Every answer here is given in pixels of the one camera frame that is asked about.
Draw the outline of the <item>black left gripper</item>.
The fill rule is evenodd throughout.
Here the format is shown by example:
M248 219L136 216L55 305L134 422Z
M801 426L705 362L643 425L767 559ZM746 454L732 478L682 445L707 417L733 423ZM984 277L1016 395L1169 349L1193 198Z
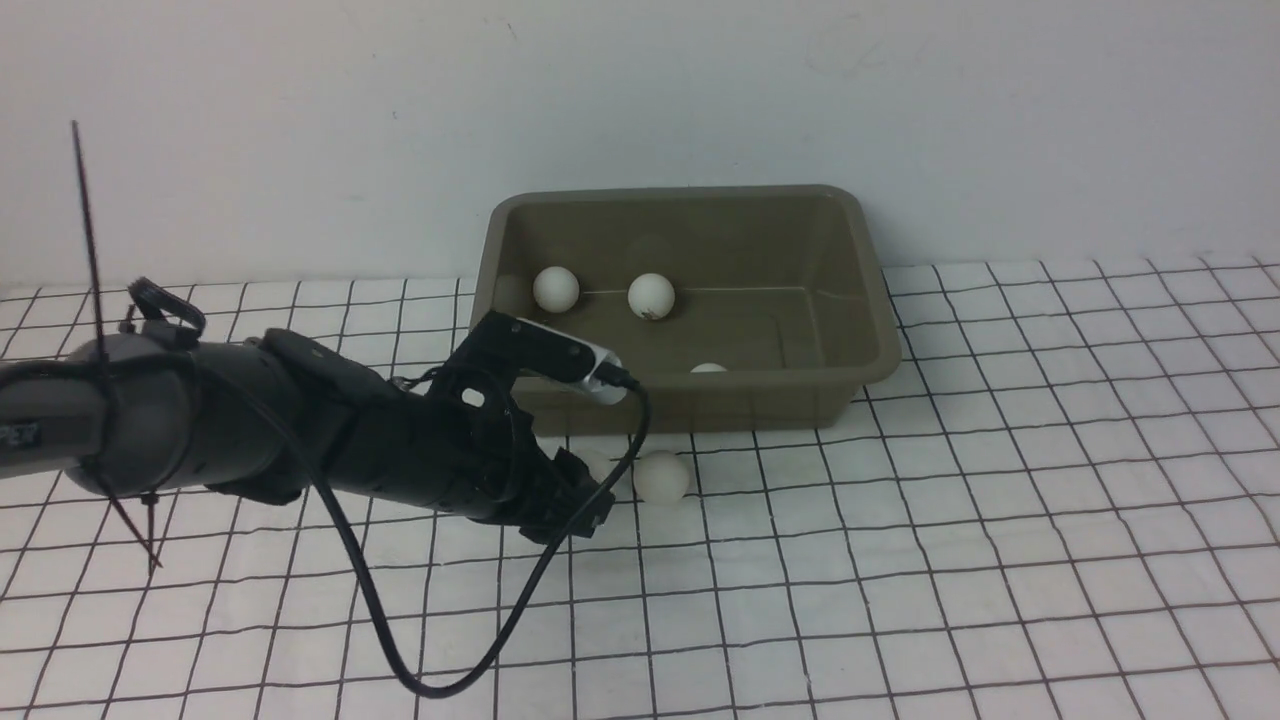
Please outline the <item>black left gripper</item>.
M300 373L300 474L315 488L515 527L544 546L593 538L614 505L588 464L547 455L513 400L515 374L494 361L447 363L428 391L349 360Z

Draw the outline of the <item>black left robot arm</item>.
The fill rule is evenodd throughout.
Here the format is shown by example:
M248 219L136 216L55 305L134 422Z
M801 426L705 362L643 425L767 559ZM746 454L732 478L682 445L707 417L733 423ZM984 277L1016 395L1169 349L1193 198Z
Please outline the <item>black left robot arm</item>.
M3 369L3 475L64 471L115 498L200 486L285 506L333 489L517 528L539 544L589 538L614 496L571 452L544 454L515 382L599 391L609 354L493 313L428 378L378 372L291 331L242 343L110 334L65 361Z

